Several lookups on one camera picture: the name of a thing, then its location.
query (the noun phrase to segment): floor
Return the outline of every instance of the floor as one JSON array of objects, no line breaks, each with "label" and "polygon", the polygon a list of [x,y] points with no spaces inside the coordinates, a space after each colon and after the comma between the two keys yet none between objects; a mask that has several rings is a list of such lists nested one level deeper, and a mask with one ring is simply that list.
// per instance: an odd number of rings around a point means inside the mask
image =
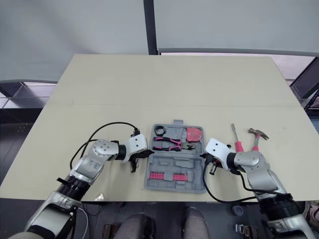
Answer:
[{"label": "floor", "polygon": [[[1,183],[31,127],[31,123],[3,124],[0,126]],[[42,201],[37,200],[0,199],[0,238],[5,239],[22,231],[27,220],[41,203]],[[240,234],[235,233],[235,224],[257,225],[260,229],[261,238],[267,238],[261,224],[262,216],[256,204],[244,205],[243,216],[233,216],[229,205],[196,202],[130,202],[121,207],[118,203],[107,203],[105,205],[87,204],[87,210],[91,214],[95,214],[103,207],[99,215],[91,217],[93,238],[95,239],[101,238],[104,224],[121,223],[127,217],[140,212],[144,212],[155,219],[157,239],[178,239],[180,238],[184,209],[190,206],[198,208],[203,213],[212,238],[242,238]],[[85,225],[84,214],[78,213],[75,238],[82,237]]]}]

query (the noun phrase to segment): table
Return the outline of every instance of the table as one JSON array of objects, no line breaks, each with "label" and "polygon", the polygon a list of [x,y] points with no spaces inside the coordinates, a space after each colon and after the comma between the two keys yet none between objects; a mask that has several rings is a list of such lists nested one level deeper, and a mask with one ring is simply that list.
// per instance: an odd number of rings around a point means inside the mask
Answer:
[{"label": "table", "polygon": [[[234,147],[231,123],[250,150],[264,131],[260,150],[296,200],[319,199],[319,136],[270,57],[75,55],[41,112],[0,188],[0,197],[45,199],[69,171],[69,160],[99,126],[127,121],[148,138],[155,123],[174,119],[204,128]],[[97,138],[125,140],[126,126],[111,126]],[[84,196],[93,201],[204,201],[207,193],[144,189],[147,160],[136,173],[110,161]],[[238,176],[217,170],[208,187],[222,200],[251,196]]]}]

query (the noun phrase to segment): black cable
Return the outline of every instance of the black cable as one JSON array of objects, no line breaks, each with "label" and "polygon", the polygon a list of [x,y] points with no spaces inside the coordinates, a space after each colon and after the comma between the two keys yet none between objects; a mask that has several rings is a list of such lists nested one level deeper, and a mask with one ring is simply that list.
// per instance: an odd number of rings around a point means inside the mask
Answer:
[{"label": "black cable", "polygon": [[287,194],[284,194],[284,193],[278,193],[278,192],[274,192],[274,191],[269,191],[269,190],[261,190],[261,189],[251,189],[251,188],[247,188],[246,187],[246,184],[245,184],[245,180],[244,180],[244,176],[241,172],[239,172],[239,175],[241,177],[241,181],[243,183],[243,187],[245,190],[249,191],[249,192],[254,192],[254,193],[269,193],[269,194],[275,194],[275,195],[279,195],[279,196],[282,196],[282,197],[286,197],[287,200],[289,200],[290,202],[292,202],[298,209],[299,213],[301,214],[302,213],[302,210],[301,208],[299,207],[299,205],[295,202],[295,200],[293,200],[292,198],[289,198],[287,196]]},{"label": "black cable", "polygon": [[87,213],[88,215],[95,217],[95,216],[99,215],[99,214],[103,211],[103,209],[105,208],[105,206],[106,206],[106,204],[104,204],[103,206],[101,206],[100,209],[99,209],[99,211],[98,211],[96,214],[91,214],[91,213],[89,213],[89,210],[88,210],[87,208],[86,208],[85,210],[86,210],[86,213]]},{"label": "black cable", "polygon": [[216,201],[220,202],[220,203],[228,203],[228,204],[235,204],[235,203],[241,203],[250,199],[255,199],[256,197],[249,197],[249,198],[243,198],[243,199],[239,199],[239,200],[235,200],[235,201],[223,201],[220,200],[218,198],[216,198],[214,195],[212,195],[212,193],[209,191],[207,184],[206,184],[206,180],[205,180],[205,174],[206,174],[206,169],[207,169],[208,164],[205,163],[204,169],[203,169],[203,174],[202,174],[202,180],[203,180],[203,184],[204,187],[206,188],[206,190],[208,191],[209,195],[215,199]]},{"label": "black cable", "polygon": [[251,188],[247,188],[246,187],[246,184],[245,184],[245,180],[244,180],[244,176],[243,174],[239,172],[239,175],[241,177],[241,181],[243,183],[243,187],[246,191],[249,191],[249,192],[254,192],[254,193],[269,193],[269,194],[275,194],[275,195],[280,195],[280,196],[284,196],[285,194],[283,193],[278,193],[278,192],[274,192],[274,191],[269,191],[269,190],[262,190],[262,189],[251,189]]},{"label": "black cable", "polygon": [[94,133],[89,137],[89,139],[88,139],[88,141],[86,142],[86,144],[85,144],[85,146],[84,146],[84,149],[83,149],[83,151],[82,151],[82,153],[81,153],[81,157],[83,157],[84,152],[85,152],[85,150],[86,150],[86,148],[87,148],[87,146],[88,146],[88,144],[89,144],[89,141],[93,138],[93,136],[94,136],[99,130],[101,130],[102,128],[104,128],[104,127],[106,127],[106,126],[109,126],[109,125],[112,125],[112,124],[126,124],[126,125],[129,125],[129,126],[131,126],[131,127],[134,128],[134,135],[140,134],[139,129],[136,128],[136,127],[135,127],[134,125],[132,125],[131,123],[127,123],[127,122],[111,122],[111,123],[107,123],[107,124],[105,124],[105,125],[99,127],[99,128],[98,128],[96,131],[94,131]]},{"label": "black cable", "polygon": [[89,142],[93,142],[93,141],[97,141],[97,139],[91,139],[90,141],[87,141],[85,142],[84,144],[82,144],[82,146],[78,149],[78,151],[76,151],[76,153],[73,155],[73,157],[71,158],[71,161],[70,161],[70,169],[72,169],[72,163],[73,163],[73,160],[75,159],[76,155],[80,152],[80,150]]}]

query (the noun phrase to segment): wire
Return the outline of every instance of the wire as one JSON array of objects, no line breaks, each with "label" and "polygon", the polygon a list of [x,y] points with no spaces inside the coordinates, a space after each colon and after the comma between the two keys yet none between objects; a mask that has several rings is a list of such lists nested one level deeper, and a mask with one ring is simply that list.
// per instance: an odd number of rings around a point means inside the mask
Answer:
[{"label": "wire", "polygon": [[204,187],[206,188],[206,190],[208,191],[209,195],[215,199],[216,201],[220,202],[220,203],[228,203],[228,204],[235,204],[235,203],[241,203],[250,199],[255,199],[256,197],[249,197],[249,198],[243,198],[243,199],[239,199],[239,200],[235,200],[235,201],[223,201],[220,200],[218,198],[216,198],[214,195],[212,195],[212,193],[209,191],[207,184],[206,184],[206,180],[205,180],[205,174],[206,174],[206,169],[207,169],[208,164],[205,164],[204,169],[203,169],[203,174],[202,174],[202,180],[203,180],[203,184]]},{"label": "wire", "polygon": [[112,124],[126,124],[126,125],[129,125],[129,126],[131,126],[131,127],[134,128],[134,135],[140,134],[139,129],[136,128],[136,127],[135,127],[134,125],[132,125],[131,123],[127,123],[127,122],[111,122],[111,123],[107,123],[107,124],[105,124],[105,125],[99,127],[99,128],[98,128],[96,131],[94,131],[94,133],[89,137],[89,139],[88,139],[88,141],[86,142],[86,144],[85,144],[85,146],[84,146],[84,149],[83,149],[83,151],[82,151],[82,153],[81,153],[81,157],[83,157],[84,152],[85,152],[85,150],[86,150],[86,148],[87,148],[87,146],[88,146],[90,140],[93,138],[93,136],[94,136],[99,130],[101,130],[102,128],[104,128],[104,127],[106,127],[106,126],[109,126],[109,125],[112,125]]},{"label": "wire", "polygon": [[99,215],[99,214],[103,211],[103,209],[105,208],[105,206],[106,206],[106,204],[104,204],[103,206],[101,206],[100,209],[99,209],[99,211],[98,211],[96,214],[91,214],[91,213],[89,213],[89,210],[88,210],[87,208],[85,208],[85,205],[83,204],[83,207],[84,207],[86,213],[87,213],[88,215],[92,216],[92,217],[95,217],[95,216]]},{"label": "wire", "polygon": [[285,194],[283,193],[278,193],[278,192],[274,192],[274,191],[269,191],[269,190],[262,190],[262,189],[251,189],[251,188],[247,188],[246,187],[246,184],[245,184],[245,180],[244,180],[244,176],[243,174],[239,172],[239,175],[241,177],[241,181],[243,183],[243,187],[246,191],[249,191],[249,192],[254,192],[254,193],[269,193],[269,194],[275,194],[275,195],[280,195],[280,196],[285,196]]},{"label": "wire", "polygon": [[82,239],[84,239],[85,234],[86,234],[86,231],[87,231],[87,229],[88,229],[88,225],[89,225],[89,218],[88,218],[88,215],[86,214],[86,212],[85,212],[82,208],[78,208],[78,209],[81,210],[81,211],[85,214],[85,216],[86,216],[86,227],[85,227],[84,234],[83,234],[83,236],[82,236]]},{"label": "wire", "polygon": [[301,208],[299,207],[299,205],[295,202],[295,200],[293,200],[292,198],[289,198],[287,197],[287,194],[284,194],[284,193],[278,193],[278,192],[274,192],[274,191],[268,191],[268,190],[261,190],[261,189],[251,189],[251,188],[247,188],[246,187],[246,184],[245,184],[245,180],[244,180],[244,176],[243,174],[239,172],[239,175],[241,177],[241,181],[243,183],[243,187],[245,190],[249,191],[249,192],[254,192],[254,193],[269,193],[269,194],[275,194],[275,195],[278,195],[278,196],[282,196],[282,197],[286,197],[287,200],[289,200],[290,202],[292,202],[298,209],[299,213],[301,214],[302,210]]},{"label": "wire", "polygon": [[97,139],[91,139],[90,141],[87,141],[85,142],[84,144],[82,144],[82,146],[78,149],[78,151],[76,151],[76,153],[73,155],[71,161],[70,161],[70,169],[72,169],[72,163],[73,163],[73,160],[75,159],[76,155],[81,151],[81,149],[89,142],[93,142],[93,141],[97,141]]}]

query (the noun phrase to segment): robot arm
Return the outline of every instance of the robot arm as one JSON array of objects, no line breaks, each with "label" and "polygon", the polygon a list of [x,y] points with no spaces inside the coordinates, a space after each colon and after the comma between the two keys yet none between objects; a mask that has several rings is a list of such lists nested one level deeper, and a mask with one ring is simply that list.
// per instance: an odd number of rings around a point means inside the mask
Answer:
[{"label": "robot arm", "polygon": [[301,231],[308,239],[315,236],[300,214],[277,175],[270,169],[269,163],[259,151],[235,152],[225,144],[211,138],[206,146],[208,155],[213,156],[213,163],[234,174],[243,171],[247,174],[261,211],[268,217],[268,226],[274,234],[290,234]]},{"label": "robot arm", "polygon": [[73,214],[81,206],[81,199],[102,172],[106,161],[128,162],[133,154],[147,149],[142,134],[118,144],[100,139],[89,149],[65,179],[58,178],[61,186],[53,191],[29,219],[25,227],[45,239],[66,238],[73,227]]}]

